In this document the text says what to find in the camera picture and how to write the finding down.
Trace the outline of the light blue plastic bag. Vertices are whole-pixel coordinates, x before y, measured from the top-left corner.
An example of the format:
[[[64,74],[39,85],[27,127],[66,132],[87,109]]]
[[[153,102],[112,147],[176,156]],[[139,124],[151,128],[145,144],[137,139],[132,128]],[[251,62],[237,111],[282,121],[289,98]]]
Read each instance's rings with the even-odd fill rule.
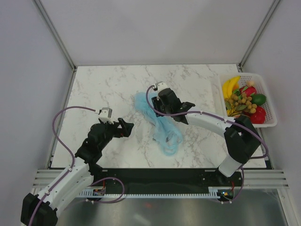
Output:
[[[166,156],[175,155],[179,145],[183,142],[180,130],[165,117],[156,117],[146,101],[146,93],[135,94],[135,109],[154,126],[153,139],[160,146]]]

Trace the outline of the yellow fake banana bunch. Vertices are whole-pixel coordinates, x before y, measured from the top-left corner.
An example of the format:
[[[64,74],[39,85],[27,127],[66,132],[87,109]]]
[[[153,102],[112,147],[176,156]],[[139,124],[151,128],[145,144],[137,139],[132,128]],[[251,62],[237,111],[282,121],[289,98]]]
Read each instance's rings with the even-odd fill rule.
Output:
[[[239,88],[239,82],[240,76],[233,77],[229,80],[227,80],[223,86],[222,86],[222,93],[224,99],[230,98],[233,91]]]

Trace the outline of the brown fake longan bunch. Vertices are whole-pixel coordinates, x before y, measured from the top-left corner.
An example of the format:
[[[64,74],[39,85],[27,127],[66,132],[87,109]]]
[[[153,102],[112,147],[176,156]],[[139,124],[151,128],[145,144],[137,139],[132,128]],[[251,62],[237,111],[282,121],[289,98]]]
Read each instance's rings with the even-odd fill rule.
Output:
[[[225,98],[224,103],[226,107],[226,112],[228,116],[235,116],[242,114],[243,112],[254,114],[256,113],[256,104],[252,104],[252,97],[254,93],[247,96],[243,93],[239,96],[232,94],[230,98]]]

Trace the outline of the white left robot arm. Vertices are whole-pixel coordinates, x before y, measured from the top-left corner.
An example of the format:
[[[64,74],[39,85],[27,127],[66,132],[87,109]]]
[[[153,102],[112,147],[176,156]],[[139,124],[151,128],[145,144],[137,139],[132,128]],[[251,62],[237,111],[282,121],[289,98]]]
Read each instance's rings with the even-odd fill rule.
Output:
[[[103,174],[97,162],[102,150],[113,138],[129,137],[133,127],[133,123],[122,118],[99,121],[91,126],[71,165],[38,194],[25,196],[21,222],[26,226],[55,226],[61,213],[80,192],[90,185],[101,184]]]

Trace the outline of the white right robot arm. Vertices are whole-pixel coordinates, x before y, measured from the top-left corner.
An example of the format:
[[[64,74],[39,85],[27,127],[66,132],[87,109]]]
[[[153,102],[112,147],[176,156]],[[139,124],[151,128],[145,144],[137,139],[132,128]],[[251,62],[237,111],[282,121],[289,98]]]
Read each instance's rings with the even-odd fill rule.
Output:
[[[169,116],[176,122],[205,128],[225,139],[228,154],[215,174],[215,180],[221,186],[231,182],[234,172],[252,159],[255,151],[263,144],[247,116],[233,118],[199,110],[193,103],[181,102],[163,82],[150,86],[147,95],[150,89],[157,93],[151,98],[150,104],[157,117]]]

